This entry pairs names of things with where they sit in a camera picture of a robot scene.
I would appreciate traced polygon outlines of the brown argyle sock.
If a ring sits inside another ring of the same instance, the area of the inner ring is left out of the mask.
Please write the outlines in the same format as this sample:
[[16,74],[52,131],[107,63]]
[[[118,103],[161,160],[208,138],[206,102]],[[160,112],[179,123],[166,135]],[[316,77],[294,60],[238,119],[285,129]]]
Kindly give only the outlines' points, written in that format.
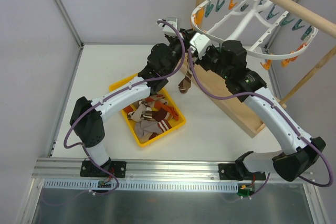
[[189,60],[186,60],[187,71],[185,73],[184,79],[178,84],[178,90],[181,94],[186,94],[191,87],[192,84],[192,71]]

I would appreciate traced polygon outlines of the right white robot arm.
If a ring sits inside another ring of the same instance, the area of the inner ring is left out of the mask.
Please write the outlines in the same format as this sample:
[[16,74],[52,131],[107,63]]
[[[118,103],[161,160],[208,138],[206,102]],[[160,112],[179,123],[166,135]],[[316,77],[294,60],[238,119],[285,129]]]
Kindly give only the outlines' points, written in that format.
[[[240,41],[228,40],[217,49],[210,41],[190,44],[188,62],[194,79],[201,90],[216,100],[237,98],[252,109],[268,127],[281,149],[277,152],[257,153],[248,151],[235,160],[234,166],[224,171],[234,180],[244,180],[254,173],[277,173],[282,179],[292,182],[302,178],[302,173],[318,159],[322,159],[333,181],[330,164],[323,155],[326,147],[321,137],[312,137],[303,130],[275,99],[260,75],[246,66],[247,51]],[[199,81],[195,65],[223,78],[229,96],[220,97],[210,93]]]

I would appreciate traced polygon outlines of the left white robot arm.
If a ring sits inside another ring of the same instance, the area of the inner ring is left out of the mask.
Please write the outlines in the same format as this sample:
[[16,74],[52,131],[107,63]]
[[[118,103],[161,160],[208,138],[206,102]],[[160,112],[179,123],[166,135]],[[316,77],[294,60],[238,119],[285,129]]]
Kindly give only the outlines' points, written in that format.
[[191,38],[192,29],[174,29],[168,35],[168,44],[156,44],[147,58],[146,66],[123,86],[97,99],[80,97],[70,118],[69,132],[80,138],[78,143],[93,163],[92,170],[98,176],[110,171],[111,159],[102,141],[105,137],[104,123],[116,112],[133,102],[157,94],[182,66]]

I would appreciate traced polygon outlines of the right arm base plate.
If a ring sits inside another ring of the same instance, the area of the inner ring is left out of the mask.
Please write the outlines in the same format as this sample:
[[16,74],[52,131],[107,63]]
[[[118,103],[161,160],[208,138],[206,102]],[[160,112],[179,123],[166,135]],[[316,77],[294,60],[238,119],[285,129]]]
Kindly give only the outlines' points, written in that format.
[[220,163],[218,164],[218,173],[220,180],[237,180],[240,176],[237,173],[236,165],[234,163]]

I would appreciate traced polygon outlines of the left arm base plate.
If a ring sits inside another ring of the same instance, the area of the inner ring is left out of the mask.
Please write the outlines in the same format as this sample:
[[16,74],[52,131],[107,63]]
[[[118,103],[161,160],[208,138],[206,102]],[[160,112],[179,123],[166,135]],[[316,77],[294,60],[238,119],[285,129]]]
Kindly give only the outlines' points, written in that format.
[[84,160],[81,164],[80,177],[108,177],[109,175],[105,170],[116,178],[125,178],[127,163],[126,161],[107,161],[102,167],[98,168],[90,160]]

